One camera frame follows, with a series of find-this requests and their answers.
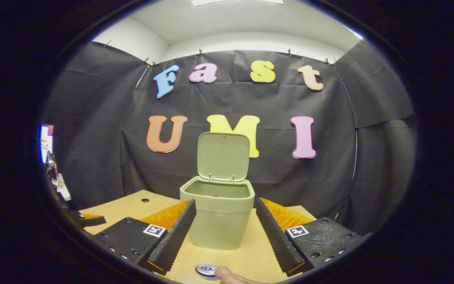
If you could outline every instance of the yellow letter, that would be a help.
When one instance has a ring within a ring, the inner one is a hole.
[[[252,63],[253,72],[250,73],[250,77],[252,77],[254,82],[272,82],[276,78],[276,74],[274,74],[272,69],[274,69],[272,62],[256,60]]]
[[[248,137],[250,140],[250,158],[257,158],[259,156],[259,151],[257,150],[257,144],[255,143],[255,133],[257,131],[257,124],[260,122],[260,119],[253,115],[245,115],[239,121],[234,131],[227,121],[227,118],[223,115],[210,115],[206,119],[211,127],[209,132],[214,133],[236,133],[242,134]]]

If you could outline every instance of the letter f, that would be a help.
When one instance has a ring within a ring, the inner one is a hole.
[[[178,65],[173,65],[163,72],[160,72],[157,74],[155,77],[153,77],[153,80],[157,82],[157,89],[159,92],[157,93],[157,99],[162,97],[163,95],[167,94],[168,92],[171,92],[173,89],[173,86],[169,85],[169,83],[174,83],[176,80],[176,76],[173,71],[178,70]]]

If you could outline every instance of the ceiling light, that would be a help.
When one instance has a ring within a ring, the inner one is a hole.
[[[215,3],[215,2],[223,2],[223,1],[229,1],[229,0],[190,0],[194,6],[200,6],[200,5],[205,5],[205,4],[210,4],[210,3]],[[275,3],[275,4],[281,4],[283,5],[283,0],[257,0],[257,1],[262,1],[262,2],[269,2],[269,3]]]
[[[343,25],[343,27],[347,28],[347,29],[348,29],[348,31],[351,31],[351,32],[353,32],[353,34],[354,34],[354,35],[355,35],[356,37],[358,37],[358,38],[360,38],[360,39],[364,38],[364,37],[363,37],[363,36],[361,36],[361,35],[360,35],[359,33],[357,33],[357,32],[354,32],[353,30],[351,30],[351,29],[350,29],[349,27],[346,27],[345,25]]]

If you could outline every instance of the peach letter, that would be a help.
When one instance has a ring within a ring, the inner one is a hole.
[[[180,144],[180,138],[182,137],[183,124],[188,120],[186,116],[176,115],[171,117],[173,122],[173,131],[171,132],[171,139],[168,142],[162,143],[160,141],[160,129],[162,124],[167,118],[162,115],[152,115],[148,118],[150,126],[148,126],[148,134],[146,135],[146,145],[156,152],[169,153],[174,151]]]
[[[299,67],[299,69],[297,69],[297,71],[302,73],[302,76],[304,77],[304,83],[306,84],[306,86],[308,86],[308,88],[315,90],[315,91],[319,91],[319,90],[323,89],[323,84],[318,83],[316,81],[316,77],[315,77],[315,76],[320,75],[320,71],[313,70],[313,67],[311,67],[311,65],[305,65],[303,67]]]

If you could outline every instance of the trash can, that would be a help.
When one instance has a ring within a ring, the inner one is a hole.
[[[197,144],[199,176],[180,187],[180,200],[195,199],[189,230],[194,246],[235,250],[241,246],[255,193],[246,180],[250,140],[233,133],[202,133]]]

